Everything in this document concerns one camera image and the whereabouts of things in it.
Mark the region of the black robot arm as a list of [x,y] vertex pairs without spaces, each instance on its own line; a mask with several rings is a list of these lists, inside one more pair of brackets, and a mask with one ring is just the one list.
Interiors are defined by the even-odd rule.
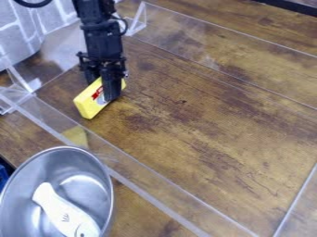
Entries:
[[87,83],[102,79],[104,100],[114,101],[122,94],[122,79],[127,76],[123,35],[127,21],[115,15],[114,0],[72,0],[80,19],[87,51],[78,52],[79,68]]

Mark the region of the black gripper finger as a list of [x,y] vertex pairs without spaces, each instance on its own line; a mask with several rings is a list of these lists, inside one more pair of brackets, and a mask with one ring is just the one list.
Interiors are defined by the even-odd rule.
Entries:
[[115,100],[122,93],[123,72],[118,66],[102,69],[102,84],[104,99],[107,102]]
[[84,68],[84,76],[86,76],[87,84],[92,84],[95,80],[100,77],[100,68],[98,67]]

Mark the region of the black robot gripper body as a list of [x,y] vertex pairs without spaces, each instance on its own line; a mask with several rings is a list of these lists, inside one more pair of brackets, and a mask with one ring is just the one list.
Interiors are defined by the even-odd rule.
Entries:
[[87,67],[100,68],[118,66],[126,75],[126,57],[123,56],[123,40],[126,34],[120,30],[116,20],[106,20],[99,23],[80,25],[84,34],[87,51],[76,53],[79,68],[84,72]]

